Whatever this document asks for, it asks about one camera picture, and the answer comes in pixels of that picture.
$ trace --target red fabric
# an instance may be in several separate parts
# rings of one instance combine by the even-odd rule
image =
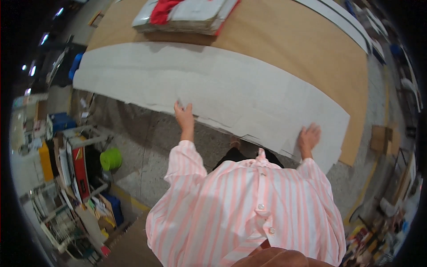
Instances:
[[[184,0],[159,0],[151,13],[150,23],[165,25],[172,8]]]

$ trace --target cardboard box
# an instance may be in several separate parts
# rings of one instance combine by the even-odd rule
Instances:
[[[381,154],[397,156],[400,147],[400,133],[397,130],[397,124],[372,125],[370,147]]]

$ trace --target yellow floor line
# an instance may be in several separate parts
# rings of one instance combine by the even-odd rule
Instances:
[[[120,196],[121,199],[130,202],[132,204],[132,206],[134,206],[134,207],[136,207],[142,211],[150,211],[151,210],[151,208],[145,206],[144,204],[142,204],[141,202],[139,202],[138,200],[136,200],[135,198],[133,198],[132,196],[127,194],[123,189],[121,189],[120,187],[118,187],[115,184],[111,184],[110,190],[113,191],[116,195]]]
[[[384,87],[386,89],[386,103],[385,103],[385,114],[384,114],[384,125],[387,125],[389,122],[389,83],[388,83],[388,76],[387,76],[387,67],[384,66],[383,68],[384,72]],[[343,220],[343,224],[345,226],[350,225],[350,217],[352,216],[353,212],[359,207],[359,205],[362,204],[363,198],[365,196],[366,190],[368,189],[368,185],[371,182],[372,176],[374,175],[375,169],[378,165],[378,160],[380,159],[380,154],[377,154],[375,156],[374,164],[372,165],[371,172],[366,179],[365,184],[363,185],[362,191],[359,194],[359,197],[354,202],[353,207],[350,209],[349,213],[347,213],[347,216]]]

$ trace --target white board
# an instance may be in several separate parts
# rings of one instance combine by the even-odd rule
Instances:
[[[350,118],[319,89],[284,70],[194,44],[142,42],[91,50],[73,86],[170,114],[176,100],[192,102],[199,122],[295,160],[301,127],[316,122],[322,139],[313,157],[325,173],[338,161]]]

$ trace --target brown cardboard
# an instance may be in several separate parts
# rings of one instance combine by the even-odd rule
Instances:
[[[128,42],[163,41],[209,45],[262,60],[312,84],[350,115],[339,160],[353,165],[366,116],[367,56],[335,24],[292,0],[243,0],[217,37],[177,32],[142,34],[131,25],[145,3],[126,0],[112,4],[87,51]]]
[[[397,125],[372,125],[370,148],[384,155],[397,156],[400,147],[400,133]]]
[[[147,245],[146,216],[139,217],[125,234],[118,237],[107,258],[99,267],[161,267],[160,261]]]

